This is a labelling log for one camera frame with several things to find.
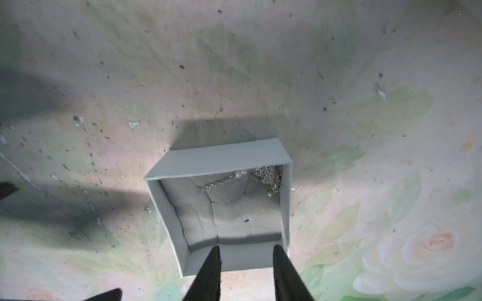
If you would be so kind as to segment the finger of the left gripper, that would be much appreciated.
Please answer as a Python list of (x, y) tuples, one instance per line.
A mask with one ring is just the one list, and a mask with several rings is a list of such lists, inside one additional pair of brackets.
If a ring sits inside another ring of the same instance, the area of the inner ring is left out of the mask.
[(0, 183), (0, 199), (5, 199), (17, 191), (19, 191), (19, 188), (13, 183)]
[(115, 288), (113, 290), (85, 299), (84, 301), (121, 301), (122, 295), (123, 291), (120, 288)]

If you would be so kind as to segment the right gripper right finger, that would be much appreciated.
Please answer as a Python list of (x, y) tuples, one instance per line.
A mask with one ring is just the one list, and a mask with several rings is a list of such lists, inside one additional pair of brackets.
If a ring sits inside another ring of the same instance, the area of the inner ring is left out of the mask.
[(273, 249), (273, 270), (277, 301), (314, 301), (281, 245)]

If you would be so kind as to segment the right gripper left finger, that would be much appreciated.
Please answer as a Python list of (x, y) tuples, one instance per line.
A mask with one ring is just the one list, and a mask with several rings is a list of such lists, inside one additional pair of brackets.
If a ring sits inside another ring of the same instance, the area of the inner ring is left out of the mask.
[(222, 259), (219, 246), (211, 249), (183, 301), (219, 301)]

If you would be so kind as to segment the white jewelry box base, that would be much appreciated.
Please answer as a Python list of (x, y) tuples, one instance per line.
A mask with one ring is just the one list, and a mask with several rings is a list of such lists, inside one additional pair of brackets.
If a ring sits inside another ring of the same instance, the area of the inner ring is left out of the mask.
[(277, 138), (167, 152), (145, 176), (183, 278), (219, 248), (223, 272), (290, 250), (292, 160)]

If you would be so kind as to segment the grey foam box insert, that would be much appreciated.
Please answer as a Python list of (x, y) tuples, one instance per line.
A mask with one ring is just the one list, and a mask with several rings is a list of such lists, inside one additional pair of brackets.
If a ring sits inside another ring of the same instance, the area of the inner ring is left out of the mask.
[(190, 251), (282, 237), (282, 166), (160, 180)]

